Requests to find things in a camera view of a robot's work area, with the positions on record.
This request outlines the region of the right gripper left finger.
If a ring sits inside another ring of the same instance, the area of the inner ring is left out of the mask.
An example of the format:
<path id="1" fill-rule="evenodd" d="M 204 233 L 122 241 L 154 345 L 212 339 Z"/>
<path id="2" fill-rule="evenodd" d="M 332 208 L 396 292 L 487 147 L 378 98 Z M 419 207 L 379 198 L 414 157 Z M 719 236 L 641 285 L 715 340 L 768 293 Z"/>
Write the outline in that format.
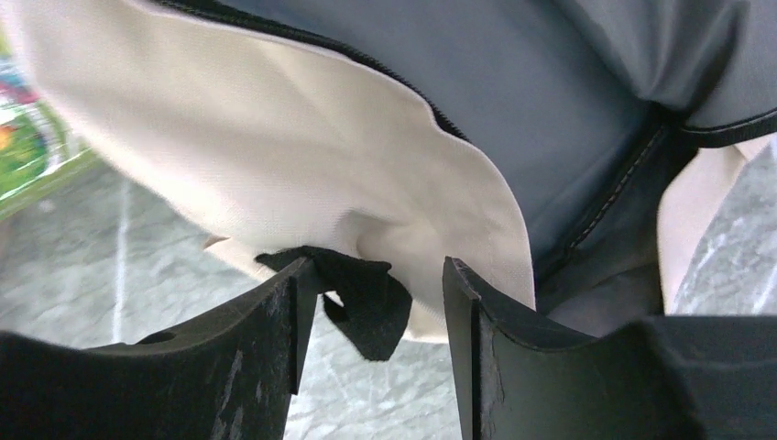
<path id="1" fill-rule="evenodd" d="M 301 258 L 134 345 L 1 335 L 4 439 L 280 439 L 319 281 Z"/>

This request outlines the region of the green illustrated book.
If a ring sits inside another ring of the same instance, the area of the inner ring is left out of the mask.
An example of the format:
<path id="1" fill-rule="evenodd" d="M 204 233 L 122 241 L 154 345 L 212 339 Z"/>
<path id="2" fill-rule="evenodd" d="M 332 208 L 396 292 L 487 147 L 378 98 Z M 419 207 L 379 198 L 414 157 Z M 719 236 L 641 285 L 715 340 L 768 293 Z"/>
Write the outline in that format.
<path id="1" fill-rule="evenodd" d="M 32 90 L 1 38 L 1 218 L 38 201 L 96 161 Z"/>

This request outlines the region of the beige canvas backpack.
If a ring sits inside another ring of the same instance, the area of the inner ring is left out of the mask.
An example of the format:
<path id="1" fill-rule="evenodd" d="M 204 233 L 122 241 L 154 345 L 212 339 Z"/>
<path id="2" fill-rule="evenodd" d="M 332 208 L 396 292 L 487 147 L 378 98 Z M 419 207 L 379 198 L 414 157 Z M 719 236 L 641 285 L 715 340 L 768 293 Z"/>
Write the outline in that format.
<path id="1" fill-rule="evenodd" d="M 662 314 L 776 131 L 773 1 L 4 1 L 33 88 L 255 277 L 315 258 L 364 357 L 456 257 L 601 336 Z"/>

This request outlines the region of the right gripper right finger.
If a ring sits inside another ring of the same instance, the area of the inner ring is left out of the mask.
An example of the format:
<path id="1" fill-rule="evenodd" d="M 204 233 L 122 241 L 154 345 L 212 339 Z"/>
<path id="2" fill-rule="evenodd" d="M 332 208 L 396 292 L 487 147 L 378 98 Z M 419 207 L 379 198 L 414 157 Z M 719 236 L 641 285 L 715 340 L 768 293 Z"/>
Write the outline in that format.
<path id="1" fill-rule="evenodd" d="M 465 439 L 773 439 L 772 316 L 648 317 L 596 338 L 443 266 Z"/>

